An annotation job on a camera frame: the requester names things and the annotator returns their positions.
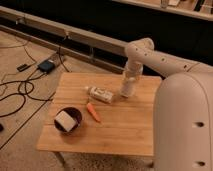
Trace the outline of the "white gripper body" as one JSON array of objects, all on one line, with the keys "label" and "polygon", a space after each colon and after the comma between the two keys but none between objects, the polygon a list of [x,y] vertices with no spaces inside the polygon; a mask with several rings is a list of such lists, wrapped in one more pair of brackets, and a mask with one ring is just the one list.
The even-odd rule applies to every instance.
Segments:
[{"label": "white gripper body", "polygon": [[139,62],[128,61],[124,68],[124,80],[138,81],[143,72],[143,64]]}]

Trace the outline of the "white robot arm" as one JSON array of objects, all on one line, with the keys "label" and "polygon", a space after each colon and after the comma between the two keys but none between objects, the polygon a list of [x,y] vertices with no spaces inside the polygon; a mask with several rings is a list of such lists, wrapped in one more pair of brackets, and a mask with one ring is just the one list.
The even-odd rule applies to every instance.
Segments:
[{"label": "white robot arm", "polygon": [[154,49],[149,38],[127,43],[125,78],[145,66],[164,77],[153,105],[155,171],[213,171],[213,66]]}]

